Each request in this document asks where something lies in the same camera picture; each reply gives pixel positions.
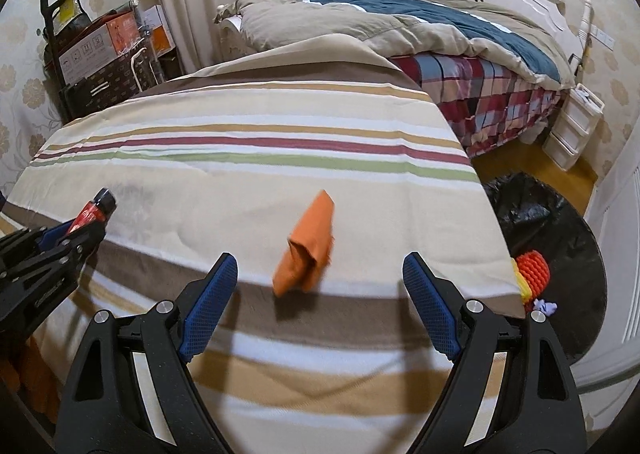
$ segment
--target green stripe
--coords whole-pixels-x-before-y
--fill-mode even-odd
[[[79,161],[101,161],[108,159],[145,159],[151,161],[175,161],[189,163],[194,161],[209,161],[218,163],[235,163],[246,165],[274,165],[290,167],[306,167],[329,170],[354,170],[359,172],[377,172],[387,174],[409,173],[421,178],[471,181],[479,183],[475,172],[465,170],[451,170],[420,167],[413,163],[393,163],[388,161],[361,161],[325,156],[305,155],[277,155],[277,154],[242,154],[231,152],[216,153],[185,153],[149,156],[142,153],[128,153],[123,151],[109,151],[75,156],[62,156],[55,161],[35,162],[32,167],[43,167]]]

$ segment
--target printed symbol on box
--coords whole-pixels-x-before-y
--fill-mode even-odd
[[[102,40],[102,35],[96,35],[93,38],[94,48],[100,49],[104,45],[104,40]]]

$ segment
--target cardboard box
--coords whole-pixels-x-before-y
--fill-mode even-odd
[[[161,5],[145,11],[145,23],[151,28],[152,42],[157,56],[162,56],[175,48],[174,38],[169,31]]]
[[[65,81],[77,84],[129,52],[142,38],[133,13],[125,13],[82,38],[60,56]]]

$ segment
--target red knitted item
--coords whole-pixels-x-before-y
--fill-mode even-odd
[[[537,299],[549,284],[551,277],[545,258],[540,252],[532,250],[516,257],[516,264],[531,288],[533,299]]]

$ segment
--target power socket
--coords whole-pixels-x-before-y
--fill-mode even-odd
[[[593,36],[596,40],[599,40],[601,43],[606,45],[611,51],[613,51],[613,46],[615,45],[615,39],[612,39],[609,35],[604,33],[599,27],[591,25],[591,36]]]

